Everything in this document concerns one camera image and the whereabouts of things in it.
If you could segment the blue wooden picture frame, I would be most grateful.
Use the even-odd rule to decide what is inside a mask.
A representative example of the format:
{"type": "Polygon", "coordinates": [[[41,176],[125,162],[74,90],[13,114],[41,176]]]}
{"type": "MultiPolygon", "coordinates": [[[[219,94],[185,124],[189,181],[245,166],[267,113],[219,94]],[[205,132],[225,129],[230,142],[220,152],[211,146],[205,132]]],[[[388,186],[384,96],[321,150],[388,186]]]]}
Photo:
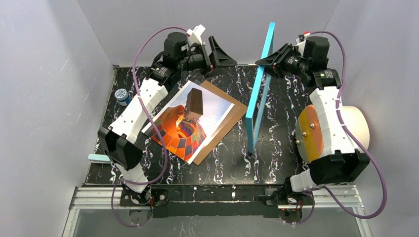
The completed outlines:
{"type": "Polygon", "coordinates": [[[271,76],[264,74],[264,68],[259,66],[256,71],[255,80],[245,114],[246,132],[248,138],[247,151],[254,153],[257,143],[261,122],[263,118],[264,106],[271,83],[271,76]]]}

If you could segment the hot air balloon photo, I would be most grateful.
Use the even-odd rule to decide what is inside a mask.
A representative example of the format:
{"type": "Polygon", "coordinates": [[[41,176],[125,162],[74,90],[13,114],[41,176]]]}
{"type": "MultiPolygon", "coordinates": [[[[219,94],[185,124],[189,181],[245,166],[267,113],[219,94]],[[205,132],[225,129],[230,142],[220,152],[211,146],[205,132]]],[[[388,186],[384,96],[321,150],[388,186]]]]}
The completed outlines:
{"type": "Polygon", "coordinates": [[[142,133],[191,164],[232,108],[233,103],[188,81],[153,119],[163,141],[150,123],[142,133]]]}

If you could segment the brown cardboard backing board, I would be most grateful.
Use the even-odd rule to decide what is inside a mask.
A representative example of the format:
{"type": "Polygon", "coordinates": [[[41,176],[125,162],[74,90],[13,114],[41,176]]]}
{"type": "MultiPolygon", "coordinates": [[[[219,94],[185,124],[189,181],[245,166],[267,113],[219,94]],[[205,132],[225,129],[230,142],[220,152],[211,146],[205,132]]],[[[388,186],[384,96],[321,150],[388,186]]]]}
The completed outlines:
{"type": "Polygon", "coordinates": [[[229,131],[238,123],[238,121],[245,115],[247,111],[247,106],[227,94],[222,89],[216,87],[214,84],[209,81],[204,81],[201,83],[201,86],[210,92],[213,92],[215,95],[220,96],[221,98],[231,102],[233,108],[227,114],[224,121],[218,126],[215,131],[214,138],[209,142],[208,145],[204,146],[203,149],[198,153],[197,157],[194,159],[193,163],[200,165],[202,161],[212,152],[212,150],[222,141],[222,139],[229,133],[229,131]]]}

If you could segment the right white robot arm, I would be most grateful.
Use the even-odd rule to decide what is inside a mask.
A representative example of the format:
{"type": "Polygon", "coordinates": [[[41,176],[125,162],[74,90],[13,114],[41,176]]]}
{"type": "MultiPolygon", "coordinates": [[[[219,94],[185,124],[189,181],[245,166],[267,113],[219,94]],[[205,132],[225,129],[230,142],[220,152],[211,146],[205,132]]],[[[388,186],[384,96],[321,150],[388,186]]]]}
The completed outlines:
{"type": "Polygon", "coordinates": [[[355,132],[359,143],[347,135],[338,120],[341,103],[337,95],[342,82],[337,70],[328,67],[329,48],[325,37],[301,36],[296,45],[287,43],[256,62],[270,76],[297,76],[309,93],[310,104],[298,116],[295,129],[296,146],[308,169],[284,181],[276,193],[281,200],[300,200],[303,192],[353,182],[370,162],[361,149],[369,143],[363,114],[352,106],[344,106],[341,112],[360,125],[355,132]]]}

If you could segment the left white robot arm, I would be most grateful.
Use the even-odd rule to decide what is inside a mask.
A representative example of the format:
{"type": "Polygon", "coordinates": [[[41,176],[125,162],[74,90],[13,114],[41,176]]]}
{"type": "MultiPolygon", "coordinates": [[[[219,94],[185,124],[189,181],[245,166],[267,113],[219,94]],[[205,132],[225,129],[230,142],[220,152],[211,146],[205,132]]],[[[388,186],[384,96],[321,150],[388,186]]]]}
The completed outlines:
{"type": "Polygon", "coordinates": [[[183,71],[199,70],[205,78],[220,75],[221,68],[237,65],[216,42],[209,37],[211,53],[207,53],[201,34],[193,30],[185,33],[169,33],[163,50],[153,59],[142,81],[132,73],[136,95],[123,113],[108,127],[98,130],[99,147],[122,174],[123,183],[138,202],[147,204],[151,197],[146,194],[149,186],[159,181],[168,165],[168,132],[157,124],[150,113],[177,85],[183,71]],[[135,145],[143,125],[149,122],[154,135],[163,144],[164,165],[153,180],[146,178],[140,161],[143,151],[135,145]]]}

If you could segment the small blue lidded jar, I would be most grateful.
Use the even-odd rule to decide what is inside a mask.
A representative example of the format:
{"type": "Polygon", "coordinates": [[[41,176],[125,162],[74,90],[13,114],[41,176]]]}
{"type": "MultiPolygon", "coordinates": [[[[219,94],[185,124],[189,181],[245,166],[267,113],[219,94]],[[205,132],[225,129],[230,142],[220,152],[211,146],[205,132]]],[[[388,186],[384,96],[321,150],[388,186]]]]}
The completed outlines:
{"type": "Polygon", "coordinates": [[[114,92],[114,97],[121,106],[127,106],[131,101],[128,91],[124,88],[117,89],[114,92]]]}

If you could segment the light blue eraser block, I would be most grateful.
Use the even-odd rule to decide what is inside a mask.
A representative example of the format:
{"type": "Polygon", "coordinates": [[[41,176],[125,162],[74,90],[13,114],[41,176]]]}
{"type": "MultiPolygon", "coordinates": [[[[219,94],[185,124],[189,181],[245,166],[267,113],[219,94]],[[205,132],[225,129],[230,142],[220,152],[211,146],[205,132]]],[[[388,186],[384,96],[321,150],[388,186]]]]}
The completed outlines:
{"type": "Polygon", "coordinates": [[[89,154],[88,160],[91,162],[97,162],[97,163],[111,163],[110,158],[107,155],[101,155],[101,154],[89,154]]]}

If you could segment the aluminium rail base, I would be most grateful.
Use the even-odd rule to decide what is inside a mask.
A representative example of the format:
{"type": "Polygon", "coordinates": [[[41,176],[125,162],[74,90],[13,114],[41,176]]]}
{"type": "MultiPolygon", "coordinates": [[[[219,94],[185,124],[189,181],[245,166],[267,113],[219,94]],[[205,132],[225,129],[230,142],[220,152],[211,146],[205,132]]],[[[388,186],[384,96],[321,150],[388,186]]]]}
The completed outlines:
{"type": "Polygon", "coordinates": [[[122,187],[76,188],[63,236],[71,237],[83,209],[148,210],[153,218],[179,216],[263,216],[281,218],[295,225],[303,220],[303,210],[312,215],[317,208],[349,209],[360,234],[372,232],[364,206],[354,185],[330,186],[312,194],[293,194],[285,200],[275,196],[277,185],[152,185],[137,194],[122,187]]]}

